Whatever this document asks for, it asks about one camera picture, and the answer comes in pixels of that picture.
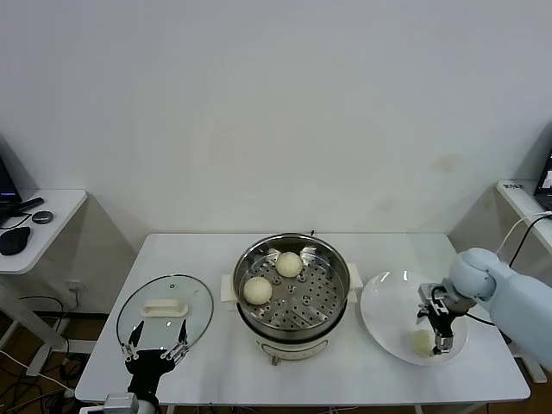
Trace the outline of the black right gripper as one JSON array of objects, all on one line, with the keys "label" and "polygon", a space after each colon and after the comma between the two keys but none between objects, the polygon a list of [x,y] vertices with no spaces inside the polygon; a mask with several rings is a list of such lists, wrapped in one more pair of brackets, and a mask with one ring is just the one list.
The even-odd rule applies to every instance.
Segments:
[{"label": "black right gripper", "polygon": [[454,344],[454,332],[451,324],[455,317],[449,313],[430,312],[430,325],[434,330],[436,339],[432,349],[433,355],[442,354],[442,350],[451,350]]}]

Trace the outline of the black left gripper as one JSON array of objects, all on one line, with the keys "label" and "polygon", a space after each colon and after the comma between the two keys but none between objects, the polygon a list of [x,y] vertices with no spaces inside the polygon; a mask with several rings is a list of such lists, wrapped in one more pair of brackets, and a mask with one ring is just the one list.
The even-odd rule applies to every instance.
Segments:
[{"label": "black left gripper", "polygon": [[156,393],[160,378],[175,368],[174,359],[184,358],[189,350],[186,320],[182,321],[177,341],[166,352],[161,349],[138,351],[143,327],[144,322],[141,321],[134,326],[128,340],[122,343],[125,367],[131,374],[128,391],[133,393]]}]

